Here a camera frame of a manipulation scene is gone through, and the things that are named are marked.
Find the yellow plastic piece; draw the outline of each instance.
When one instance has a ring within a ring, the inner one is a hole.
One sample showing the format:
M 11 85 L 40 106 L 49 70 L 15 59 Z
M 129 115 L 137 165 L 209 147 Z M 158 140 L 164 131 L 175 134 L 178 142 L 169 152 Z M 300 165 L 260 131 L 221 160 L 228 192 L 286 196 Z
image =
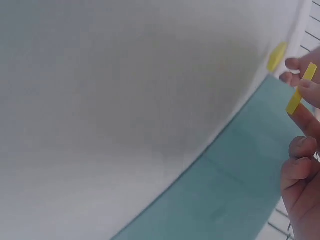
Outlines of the yellow plastic piece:
M 269 72 L 273 73 L 281 60 L 284 58 L 286 49 L 287 49 L 287 43 L 281 42 L 270 54 L 269 62 L 266 66 L 266 69 L 268 69 Z
M 313 63 L 310 63 L 307 70 L 305 71 L 302 79 L 312 81 L 312 78 L 314 77 L 316 70 L 317 70 L 317 66 Z M 295 93 L 293 94 L 291 100 L 289 101 L 288 106 L 285 109 L 286 112 L 290 115 L 294 114 L 298 105 L 301 102 L 301 99 L 302 99 L 302 96 L 297 88 L 295 90 Z

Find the fingernail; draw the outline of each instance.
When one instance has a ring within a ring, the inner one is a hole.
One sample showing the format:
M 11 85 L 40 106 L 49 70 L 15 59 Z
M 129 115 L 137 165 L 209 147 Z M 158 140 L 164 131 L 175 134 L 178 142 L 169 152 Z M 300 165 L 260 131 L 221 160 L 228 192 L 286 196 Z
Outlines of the fingernail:
M 306 161 L 309 161 L 309 158 L 303 157 L 303 158 L 300 158 L 297 161 L 295 161 L 294 165 L 299 165 L 299 164 L 306 162 Z
M 306 139 L 307 139 L 306 137 L 301 138 L 301 139 L 298 141 L 297 146 L 298 146 L 298 147 L 301 147 L 301 146 L 304 144 L 304 142 L 305 142 Z
M 309 80 L 305 80 L 305 79 L 301 79 L 299 82 L 299 86 L 306 88 L 306 89 L 312 88 L 314 86 L 314 84 L 315 84 L 314 82 L 309 81 Z

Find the yellow strip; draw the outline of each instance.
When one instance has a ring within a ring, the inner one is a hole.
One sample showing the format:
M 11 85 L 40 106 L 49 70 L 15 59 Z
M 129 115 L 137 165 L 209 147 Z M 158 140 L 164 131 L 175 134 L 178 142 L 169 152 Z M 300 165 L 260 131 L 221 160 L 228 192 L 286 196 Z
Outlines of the yellow strip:
M 317 66 L 313 64 L 312 62 L 309 64 L 307 70 L 305 71 L 303 78 L 305 80 L 312 81 L 312 78 L 314 77 L 317 70 Z M 302 99 L 302 96 L 298 90 L 298 88 L 295 90 L 295 93 L 293 94 L 291 100 L 289 101 L 288 106 L 286 107 L 286 112 L 290 115 L 294 114 L 296 111 L 298 105 L 300 104 Z
M 281 42 L 270 54 L 269 62 L 266 66 L 269 72 L 273 73 L 281 60 L 283 59 L 287 49 L 287 43 Z

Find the teal surface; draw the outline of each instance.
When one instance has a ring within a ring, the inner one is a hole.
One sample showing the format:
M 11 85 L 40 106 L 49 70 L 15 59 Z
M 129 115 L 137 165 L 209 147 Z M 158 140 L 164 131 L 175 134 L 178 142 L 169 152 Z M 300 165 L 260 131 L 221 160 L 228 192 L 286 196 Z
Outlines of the teal surface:
M 294 90 L 268 76 L 197 161 L 114 240 L 254 240 L 280 198 L 280 170 L 302 132 Z

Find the white wall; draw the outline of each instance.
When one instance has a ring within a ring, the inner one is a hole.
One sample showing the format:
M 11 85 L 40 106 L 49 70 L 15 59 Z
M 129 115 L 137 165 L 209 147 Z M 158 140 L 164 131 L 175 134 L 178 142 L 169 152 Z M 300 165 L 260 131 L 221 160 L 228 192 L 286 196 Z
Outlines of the white wall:
M 118 232 L 224 123 L 298 1 L 2 1 L 0 238 Z

